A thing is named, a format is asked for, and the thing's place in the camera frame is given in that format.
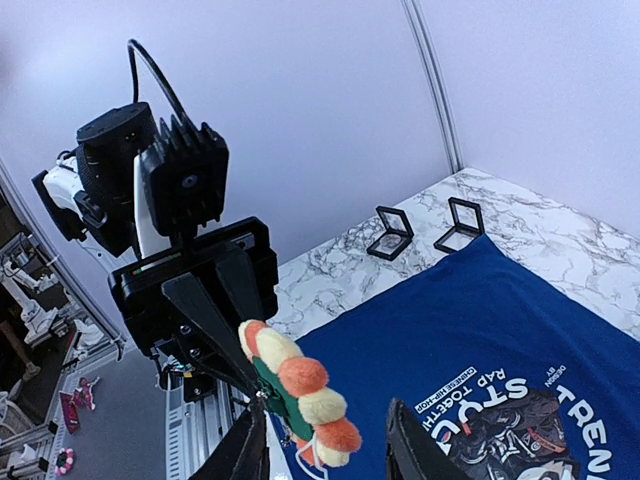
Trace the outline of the orange yellow flower brooch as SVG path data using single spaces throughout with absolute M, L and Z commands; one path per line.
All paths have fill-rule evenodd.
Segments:
M 362 437 L 346 417 L 344 396 L 329 387 L 323 364 L 263 321 L 242 322 L 238 336 L 268 411 L 281 419 L 296 446 L 298 466 L 307 474 L 346 466 L 361 448 Z

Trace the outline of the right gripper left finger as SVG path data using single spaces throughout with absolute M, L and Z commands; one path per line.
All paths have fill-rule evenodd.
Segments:
M 270 457 L 263 402 L 250 402 L 190 480 L 268 480 Z

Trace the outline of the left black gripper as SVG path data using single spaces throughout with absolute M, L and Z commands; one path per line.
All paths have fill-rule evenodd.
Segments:
M 277 255 L 269 229 L 249 217 L 111 273 L 112 297 L 146 357 L 174 356 L 198 373 L 258 390 L 237 329 L 278 311 Z

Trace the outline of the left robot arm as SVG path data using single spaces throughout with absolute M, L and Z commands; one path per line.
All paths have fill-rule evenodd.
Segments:
M 33 185 L 66 239 L 135 254 L 108 281 L 138 349 L 255 395 L 261 383 L 237 330 L 277 312 L 277 256 L 258 218 L 222 224 L 225 140 L 138 102 L 84 125 L 76 141 Z

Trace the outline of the blue printed t-shirt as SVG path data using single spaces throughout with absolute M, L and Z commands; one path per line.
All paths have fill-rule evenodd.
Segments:
M 385 477 L 385 419 L 474 479 L 635 479 L 639 344 L 487 237 L 302 336 L 363 439 L 335 479 Z

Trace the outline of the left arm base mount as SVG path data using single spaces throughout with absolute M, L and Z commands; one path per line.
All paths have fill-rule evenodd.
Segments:
M 173 355 L 162 359 L 156 352 L 153 362 L 157 370 L 157 385 L 167 392 L 178 392 L 184 403 L 201 401 L 217 392 L 216 380 L 197 371 L 190 364 L 180 363 Z

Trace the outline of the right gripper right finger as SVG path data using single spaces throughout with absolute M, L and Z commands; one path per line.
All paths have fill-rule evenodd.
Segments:
M 385 464 L 387 479 L 470 479 L 446 457 L 400 398 L 391 400 L 387 413 Z

